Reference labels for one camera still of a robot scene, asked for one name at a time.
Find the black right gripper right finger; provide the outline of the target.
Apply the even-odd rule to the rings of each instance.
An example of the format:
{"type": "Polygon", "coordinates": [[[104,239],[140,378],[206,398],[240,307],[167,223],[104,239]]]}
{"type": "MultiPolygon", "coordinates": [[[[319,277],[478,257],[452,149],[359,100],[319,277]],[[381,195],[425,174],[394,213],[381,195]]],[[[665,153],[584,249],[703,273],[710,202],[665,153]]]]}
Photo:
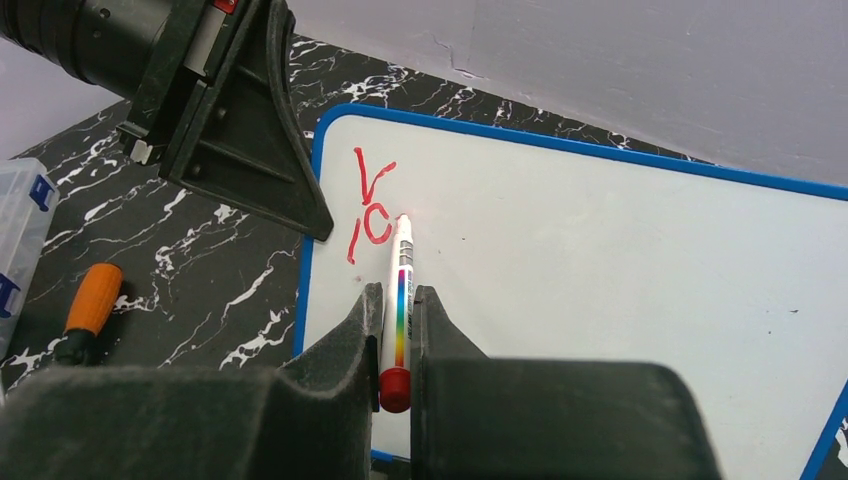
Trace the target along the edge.
{"type": "Polygon", "coordinates": [[[415,479],[718,479],[696,401],[654,363],[492,358],[415,294],[415,479]]]}

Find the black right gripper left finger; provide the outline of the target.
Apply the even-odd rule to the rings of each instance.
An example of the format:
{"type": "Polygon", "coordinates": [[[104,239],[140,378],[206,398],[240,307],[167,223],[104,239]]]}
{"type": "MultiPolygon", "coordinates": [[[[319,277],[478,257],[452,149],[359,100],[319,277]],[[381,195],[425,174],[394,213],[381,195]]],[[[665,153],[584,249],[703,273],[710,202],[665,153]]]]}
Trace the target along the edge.
{"type": "Polygon", "coordinates": [[[365,479],[383,288],[280,368],[53,367],[1,412],[5,479],[365,479]]]}

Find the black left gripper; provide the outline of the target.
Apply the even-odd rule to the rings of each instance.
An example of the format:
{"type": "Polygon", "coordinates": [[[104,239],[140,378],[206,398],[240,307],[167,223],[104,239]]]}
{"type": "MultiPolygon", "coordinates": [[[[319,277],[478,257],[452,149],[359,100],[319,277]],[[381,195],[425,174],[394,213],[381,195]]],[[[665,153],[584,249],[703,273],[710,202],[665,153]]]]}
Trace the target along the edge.
{"type": "Polygon", "coordinates": [[[127,99],[125,154],[317,240],[334,221],[291,100],[284,1],[5,1],[3,39],[127,99]]]}

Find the white red whiteboard marker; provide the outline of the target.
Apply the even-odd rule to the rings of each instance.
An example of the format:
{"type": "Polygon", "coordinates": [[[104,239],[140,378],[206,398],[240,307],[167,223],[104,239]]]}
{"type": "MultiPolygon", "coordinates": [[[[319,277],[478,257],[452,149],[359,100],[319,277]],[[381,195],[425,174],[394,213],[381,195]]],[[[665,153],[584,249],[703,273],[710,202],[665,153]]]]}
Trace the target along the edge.
{"type": "Polygon", "coordinates": [[[379,359],[379,403],[390,413],[411,405],[411,321],[414,303],[412,222],[406,214],[396,221],[384,288],[382,339],[379,359]]]}

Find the blue framed whiteboard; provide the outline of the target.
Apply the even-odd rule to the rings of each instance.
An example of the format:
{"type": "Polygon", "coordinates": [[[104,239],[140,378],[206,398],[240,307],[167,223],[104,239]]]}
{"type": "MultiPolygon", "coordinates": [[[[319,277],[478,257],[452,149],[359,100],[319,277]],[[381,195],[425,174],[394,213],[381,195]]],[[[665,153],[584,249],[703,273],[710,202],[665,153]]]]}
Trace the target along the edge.
{"type": "Polygon", "coordinates": [[[302,251],[294,349],[414,280],[493,357],[647,361],[693,392],[729,479],[847,469],[847,190],[361,104],[319,120],[334,227],[302,251]]]}

